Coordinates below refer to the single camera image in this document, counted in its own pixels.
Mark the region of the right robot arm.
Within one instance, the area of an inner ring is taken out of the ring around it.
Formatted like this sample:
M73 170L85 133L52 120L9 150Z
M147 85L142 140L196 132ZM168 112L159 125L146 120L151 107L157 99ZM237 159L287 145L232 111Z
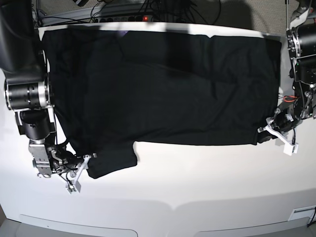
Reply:
M38 176L56 174L69 193L81 190L79 177L96 154L73 155L58 143L47 58L34 28L29 0L0 3L0 68L4 73L6 106L15 113L19 133L29 139L29 152Z

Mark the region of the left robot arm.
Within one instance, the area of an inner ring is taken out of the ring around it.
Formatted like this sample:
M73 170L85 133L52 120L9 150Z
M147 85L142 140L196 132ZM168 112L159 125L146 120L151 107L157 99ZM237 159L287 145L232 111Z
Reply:
M286 38L293 96L284 96L273 128L286 133L305 119L316 118L316 2L298 1L287 23Z

